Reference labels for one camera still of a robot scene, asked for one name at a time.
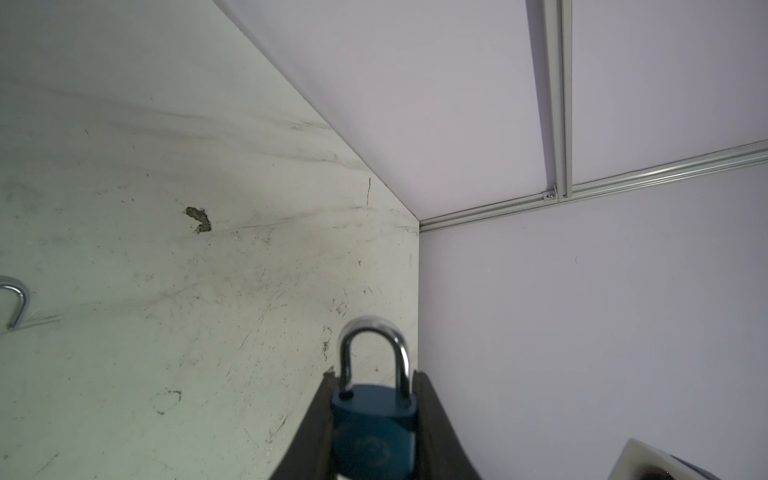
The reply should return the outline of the aluminium frame corner post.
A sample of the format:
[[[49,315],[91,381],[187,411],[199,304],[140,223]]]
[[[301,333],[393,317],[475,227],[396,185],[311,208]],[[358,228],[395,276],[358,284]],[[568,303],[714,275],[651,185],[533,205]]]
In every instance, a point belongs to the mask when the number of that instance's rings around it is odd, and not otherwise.
[[[543,2],[546,59],[555,154],[555,189],[559,201],[573,195],[572,164],[572,24],[570,0]]]

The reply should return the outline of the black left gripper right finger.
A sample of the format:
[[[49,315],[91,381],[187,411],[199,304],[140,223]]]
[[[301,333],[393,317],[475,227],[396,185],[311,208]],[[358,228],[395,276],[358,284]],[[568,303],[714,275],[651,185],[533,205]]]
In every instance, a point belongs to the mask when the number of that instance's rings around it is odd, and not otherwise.
[[[465,453],[429,378],[421,371],[413,375],[418,400],[416,479],[476,479],[481,476]]]

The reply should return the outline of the aluminium frame horizontal beam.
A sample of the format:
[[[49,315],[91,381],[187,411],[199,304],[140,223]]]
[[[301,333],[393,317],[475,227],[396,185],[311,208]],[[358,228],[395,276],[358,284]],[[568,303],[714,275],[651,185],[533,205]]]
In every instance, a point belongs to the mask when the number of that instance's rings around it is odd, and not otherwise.
[[[575,184],[572,186],[570,195],[561,195],[553,188],[539,194],[440,215],[422,220],[419,231],[421,233],[437,231],[766,163],[767,142],[762,140],[656,167]]]

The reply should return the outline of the black padlock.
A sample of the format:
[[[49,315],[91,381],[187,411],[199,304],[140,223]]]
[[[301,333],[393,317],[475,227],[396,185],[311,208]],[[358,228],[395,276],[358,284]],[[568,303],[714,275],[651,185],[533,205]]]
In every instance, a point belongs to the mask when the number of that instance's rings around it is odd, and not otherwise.
[[[22,324],[30,304],[30,290],[21,280],[10,276],[1,277],[0,287],[2,290],[14,293],[16,296],[15,307],[7,323],[7,329],[9,331],[17,330]]]

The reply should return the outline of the small blue padlock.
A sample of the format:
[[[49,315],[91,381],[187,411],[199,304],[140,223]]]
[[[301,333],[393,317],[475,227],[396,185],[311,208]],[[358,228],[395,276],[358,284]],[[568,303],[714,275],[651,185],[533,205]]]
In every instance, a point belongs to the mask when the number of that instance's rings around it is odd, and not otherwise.
[[[363,333],[383,337],[392,347],[392,387],[355,384],[352,344]],[[416,471],[418,401],[411,390],[407,341],[392,322],[378,316],[350,321],[339,337],[340,376],[331,408],[332,458],[347,479],[412,479]]]

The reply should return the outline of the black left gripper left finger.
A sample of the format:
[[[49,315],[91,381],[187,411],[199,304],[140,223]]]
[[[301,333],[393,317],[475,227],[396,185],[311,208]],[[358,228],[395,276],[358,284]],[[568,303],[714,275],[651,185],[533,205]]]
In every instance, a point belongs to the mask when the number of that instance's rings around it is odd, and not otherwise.
[[[337,385],[338,379],[332,371],[323,374],[291,444],[270,476],[271,480],[337,478],[332,458],[332,398]]]

